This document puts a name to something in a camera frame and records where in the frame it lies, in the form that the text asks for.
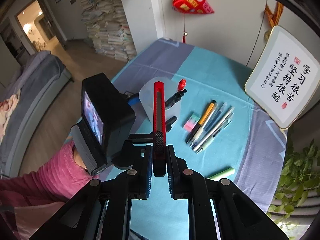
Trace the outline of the pink sleeved forearm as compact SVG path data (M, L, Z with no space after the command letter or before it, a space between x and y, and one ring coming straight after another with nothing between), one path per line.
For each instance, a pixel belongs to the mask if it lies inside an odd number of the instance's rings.
M1 180L1 239L29 239L93 177L74 141L37 171Z

